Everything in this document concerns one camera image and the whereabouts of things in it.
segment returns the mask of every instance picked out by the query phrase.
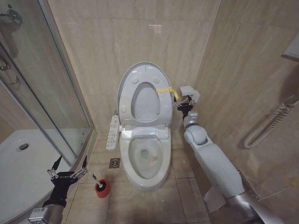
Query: toilet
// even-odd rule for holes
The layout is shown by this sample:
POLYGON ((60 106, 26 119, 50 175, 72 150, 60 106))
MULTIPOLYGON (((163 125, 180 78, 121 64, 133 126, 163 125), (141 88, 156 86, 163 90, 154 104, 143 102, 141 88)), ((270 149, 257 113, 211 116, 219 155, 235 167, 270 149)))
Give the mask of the toilet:
POLYGON ((131 183, 155 190, 170 169, 173 92, 157 65, 140 62, 123 76, 118 93, 121 161, 131 183))

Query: floor tile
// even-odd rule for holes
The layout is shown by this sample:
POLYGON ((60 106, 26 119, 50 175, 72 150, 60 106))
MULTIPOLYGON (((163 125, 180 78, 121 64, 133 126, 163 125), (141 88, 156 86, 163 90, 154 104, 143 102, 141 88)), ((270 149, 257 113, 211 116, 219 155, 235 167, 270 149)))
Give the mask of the floor tile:
POLYGON ((62 224, 66 222, 66 219, 69 215, 71 204, 73 203, 77 188, 78 188, 78 183, 76 183, 74 187, 70 186, 69 188, 67 198, 66 198, 66 206, 62 212, 62 221, 61 221, 62 224))
POLYGON ((185 150, 173 150, 171 152, 171 162, 176 178, 194 177, 188 155, 185 150))
POLYGON ((174 175, 174 171, 173 171, 173 167, 172 167, 172 163, 170 163, 170 168, 169 168, 169 172, 167 175, 167 179, 175 179, 175 175, 174 175))
POLYGON ((183 140, 179 132, 171 132, 171 150, 184 149, 183 140))
POLYGON ((185 223, 176 181, 168 179, 152 192, 140 192, 130 182, 113 182, 107 223, 185 223))
POLYGON ((184 223, 185 217, 175 179, 168 179, 157 190, 147 192, 149 223, 184 223))
POLYGON ((93 183, 79 184, 66 224, 104 224, 109 196, 98 198, 93 183))
POLYGON ((209 221, 196 180, 194 178, 177 179, 177 184, 186 221, 189 223, 209 221))
MULTIPOLYGON (((93 172, 98 179, 112 181, 113 169, 109 169, 110 159, 115 158, 115 153, 93 153, 88 163, 88 171, 93 172)), ((89 174, 83 176, 80 183, 93 183, 89 174)))
POLYGON ((113 182, 107 224, 146 223, 145 194, 129 182, 113 182))

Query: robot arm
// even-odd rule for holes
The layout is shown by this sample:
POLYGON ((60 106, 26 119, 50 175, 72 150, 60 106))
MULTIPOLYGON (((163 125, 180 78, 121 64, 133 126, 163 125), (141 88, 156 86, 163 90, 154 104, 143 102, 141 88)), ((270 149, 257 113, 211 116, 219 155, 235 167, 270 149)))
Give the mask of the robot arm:
POLYGON ((50 198, 45 201, 42 208, 33 209, 28 221, 32 224, 60 224, 62 221, 62 212, 66 206, 66 198, 69 187, 76 183, 87 173, 87 156, 84 159, 82 168, 78 172, 59 172, 56 170, 59 166, 62 156, 53 164, 52 169, 47 172, 54 184, 54 189, 50 198))

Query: shower drain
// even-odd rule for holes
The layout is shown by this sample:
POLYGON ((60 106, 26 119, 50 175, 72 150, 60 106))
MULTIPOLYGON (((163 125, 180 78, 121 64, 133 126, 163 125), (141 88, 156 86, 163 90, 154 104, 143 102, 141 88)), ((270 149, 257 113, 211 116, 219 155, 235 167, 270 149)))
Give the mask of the shower drain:
POLYGON ((120 167, 120 158, 112 158, 110 159, 109 169, 119 168, 120 167))
POLYGON ((24 150, 24 149, 28 148, 28 146, 29 146, 28 143, 22 144, 22 145, 20 145, 19 150, 24 150))

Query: shower pipe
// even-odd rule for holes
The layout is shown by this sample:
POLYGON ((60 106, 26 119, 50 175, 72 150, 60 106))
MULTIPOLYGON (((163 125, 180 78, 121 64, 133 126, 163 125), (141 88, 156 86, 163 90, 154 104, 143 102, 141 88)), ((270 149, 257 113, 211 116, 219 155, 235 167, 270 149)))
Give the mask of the shower pipe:
POLYGON ((268 134, 270 134, 279 123, 292 112, 299 102, 299 94, 292 95, 266 117, 244 140, 244 147, 247 149, 256 147, 268 134))

